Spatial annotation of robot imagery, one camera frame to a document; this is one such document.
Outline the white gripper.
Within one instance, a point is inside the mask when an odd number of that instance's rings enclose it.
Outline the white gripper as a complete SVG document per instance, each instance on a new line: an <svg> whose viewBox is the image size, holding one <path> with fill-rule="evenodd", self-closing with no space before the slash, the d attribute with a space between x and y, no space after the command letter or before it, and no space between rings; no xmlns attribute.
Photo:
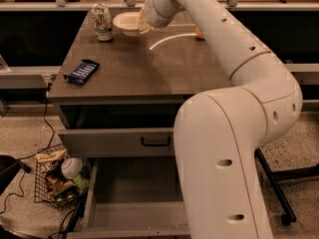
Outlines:
<svg viewBox="0 0 319 239"><path fill-rule="evenodd" d="M171 21L173 6L170 0L146 0L145 11L140 10L137 26L141 34L163 28Z"/></svg>

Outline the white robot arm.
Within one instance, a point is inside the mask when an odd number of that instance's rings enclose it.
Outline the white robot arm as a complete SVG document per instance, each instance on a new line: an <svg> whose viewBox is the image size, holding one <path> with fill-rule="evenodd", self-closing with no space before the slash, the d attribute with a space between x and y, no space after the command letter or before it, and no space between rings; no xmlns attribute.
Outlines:
<svg viewBox="0 0 319 239"><path fill-rule="evenodd" d="M285 134L302 109L286 66L216 0L146 0L156 28L186 11L230 81L179 109L174 153L191 239L273 239L254 152Z"/></svg>

